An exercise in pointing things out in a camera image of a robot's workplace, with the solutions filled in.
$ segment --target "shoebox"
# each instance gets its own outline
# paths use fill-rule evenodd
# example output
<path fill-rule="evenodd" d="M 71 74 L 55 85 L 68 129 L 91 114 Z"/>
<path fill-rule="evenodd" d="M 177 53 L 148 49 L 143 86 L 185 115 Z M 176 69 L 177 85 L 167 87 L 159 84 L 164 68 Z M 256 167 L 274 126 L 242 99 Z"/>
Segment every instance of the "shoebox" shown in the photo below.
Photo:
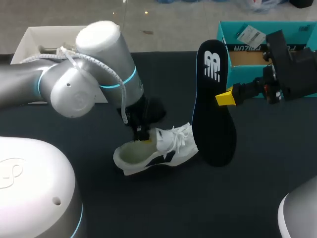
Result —
<path fill-rule="evenodd" d="M 12 58 L 11 64 L 20 63 L 25 58 L 43 53 L 43 49 L 53 50 L 61 46 L 75 47 L 78 33 L 85 26 L 43 26 L 29 27 L 22 37 Z M 97 103 L 106 103 L 100 91 L 96 98 Z"/>
<path fill-rule="evenodd" d="M 317 27 L 315 21 L 221 21 L 217 39 L 228 50 L 227 88 L 235 83 L 248 83 L 263 75 L 263 67 L 271 62 L 263 59 L 267 50 L 265 35 L 283 30 L 288 49 L 317 50 Z"/>

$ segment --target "cable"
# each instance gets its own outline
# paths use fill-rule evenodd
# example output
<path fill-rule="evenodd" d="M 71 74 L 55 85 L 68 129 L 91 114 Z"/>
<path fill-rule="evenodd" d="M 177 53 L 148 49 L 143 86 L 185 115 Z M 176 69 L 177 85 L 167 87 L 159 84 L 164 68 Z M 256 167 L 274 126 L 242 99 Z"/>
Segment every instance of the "cable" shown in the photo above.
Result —
<path fill-rule="evenodd" d="M 118 84 L 120 85 L 121 94 L 122 94 L 121 117 L 122 117 L 122 120 L 123 120 L 124 124 L 128 124 L 128 117 L 127 117 L 127 115 L 125 113 L 127 93 L 126 93 L 125 85 L 124 85 L 122 79 L 119 77 L 119 75 L 113 69 L 111 69 L 108 65 L 102 63 L 98 59 L 95 59 L 95 58 L 93 58 L 91 56 L 87 56 L 87 55 L 80 54 L 80 53 L 75 53 L 74 55 L 71 55 L 71 54 L 68 54 L 67 51 L 64 52 L 65 48 L 64 48 L 64 50 L 63 50 L 63 48 L 64 47 L 60 48 L 61 51 L 64 53 L 63 56 L 57 56 L 57 55 L 51 55 L 51 54 L 41 54 L 41 55 L 28 57 L 28 58 L 24 59 L 23 61 L 21 61 L 20 63 L 27 63 L 27 62 L 31 62 L 31 61 L 38 60 L 38 59 L 67 60 L 67 59 L 69 59 L 69 57 L 71 57 L 73 59 L 75 59 L 75 58 L 84 59 L 84 60 L 87 60 L 87 61 L 89 61 L 91 63 L 94 63 L 94 64 L 98 65 L 99 67 L 101 67 L 105 71 L 107 71 L 110 75 L 112 75 L 117 80 Z"/>

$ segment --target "table surface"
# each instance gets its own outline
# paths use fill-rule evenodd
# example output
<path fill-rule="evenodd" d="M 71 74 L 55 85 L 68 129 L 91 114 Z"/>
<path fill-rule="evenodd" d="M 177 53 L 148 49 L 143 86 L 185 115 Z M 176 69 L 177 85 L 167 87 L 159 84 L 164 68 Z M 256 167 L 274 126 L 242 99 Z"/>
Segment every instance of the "table surface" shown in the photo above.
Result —
<path fill-rule="evenodd" d="M 196 52 L 133 58 L 146 94 L 166 106 L 167 116 L 157 126 L 190 122 Z M 155 167 L 134 177 L 125 177 L 112 160 L 132 134 L 110 104 L 98 104 L 78 119 L 64 118 L 48 105 L 9 109 L 0 113 L 0 134 L 46 141 L 68 157 L 88 238 L 279 238 L 280 201 L 317 174 L 316 104 L 314 98 L 273 106 L 249 100 L 230 108 L 238 138 L 229 166 L 210 167 L 198 154 L 178 168 Z M 216 125 L 211 119 L 206 126 Z"/>

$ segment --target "new balance logo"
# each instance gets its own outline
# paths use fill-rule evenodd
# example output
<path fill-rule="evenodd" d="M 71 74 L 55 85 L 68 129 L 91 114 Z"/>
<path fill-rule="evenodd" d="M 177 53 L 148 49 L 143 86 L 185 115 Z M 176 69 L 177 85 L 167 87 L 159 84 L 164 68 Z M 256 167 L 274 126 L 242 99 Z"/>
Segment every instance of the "new balance logo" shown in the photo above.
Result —
<path fill-rule="evenodd" d="M 149 162 L 146 167 L 151 166 L 151 165 L 159 165 L 162 163 L 169 163 L 172 161 L 174 155 L 175 155 L 175 151 L 171 151 L 169 152 L 166 157 L 164 158 L 163 155 L 160 155 L 158 157 L 156 157 L 155 159 L 151 160 L 151 162 Z"/>
<path fill-rule="evenodd" d="M 217 53 L 205 52 L 205 75 L 220 82 L 220 57 Z"/>

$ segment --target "white box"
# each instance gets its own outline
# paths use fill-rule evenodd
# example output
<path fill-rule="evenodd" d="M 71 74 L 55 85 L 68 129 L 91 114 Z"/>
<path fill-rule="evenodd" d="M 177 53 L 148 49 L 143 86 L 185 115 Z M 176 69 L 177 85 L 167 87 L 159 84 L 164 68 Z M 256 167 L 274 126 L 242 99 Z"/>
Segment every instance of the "white box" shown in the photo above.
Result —
<path fill-rule="evenodd" d="M 29 27 L 16 49 L 11 64 L 20 63 L 30 56 L 39 54 L 39 46 L 44 48 L 59 48 L 65 43 L 75 46 L 76 37 L 83 28 L 85 26 Z M 97 95 L 96 102 L 107 102 L 101 90 Z"/>

